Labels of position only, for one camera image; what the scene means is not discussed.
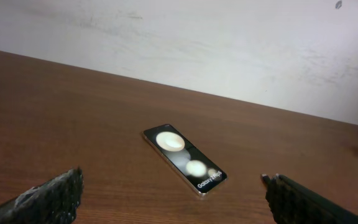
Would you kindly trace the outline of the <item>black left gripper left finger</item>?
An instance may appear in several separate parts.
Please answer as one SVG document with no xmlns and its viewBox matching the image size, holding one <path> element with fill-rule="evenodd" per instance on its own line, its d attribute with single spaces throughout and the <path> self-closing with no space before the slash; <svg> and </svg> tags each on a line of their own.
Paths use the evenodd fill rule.
<svg viewBox="0 0 358 224">
<path fill-rule="evenodd" d="M 82 193 L 83 172 L 70 169 L 0 204 L 0 224 L 73 223 Z"/>
</svg>

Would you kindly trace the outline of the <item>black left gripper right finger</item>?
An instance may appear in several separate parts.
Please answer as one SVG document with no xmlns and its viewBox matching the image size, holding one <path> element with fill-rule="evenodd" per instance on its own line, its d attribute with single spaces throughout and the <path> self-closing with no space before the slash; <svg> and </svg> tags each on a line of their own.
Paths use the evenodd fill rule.
<svg viewBox="0 0 358 224">
<path fill-rule="evenodd" d="M 284 175 L 270 178 L 262 174 L 261 179 L 267 189 L 265 199 L 278 224 L 358 224 L 358 215 Z"/>
</svg>

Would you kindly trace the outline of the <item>black Galaxy flip phone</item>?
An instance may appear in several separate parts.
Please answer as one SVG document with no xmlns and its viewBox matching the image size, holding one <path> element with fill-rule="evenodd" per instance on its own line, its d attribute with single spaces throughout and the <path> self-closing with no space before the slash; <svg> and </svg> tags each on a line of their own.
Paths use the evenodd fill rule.
<svg viewBox="0 0 358 224">
<path fill-rule="evenodd" d="M 227 180 L 227 174 L 171 124 L 146 129 L 142 135 L 200 197 Z"/>
</svg>

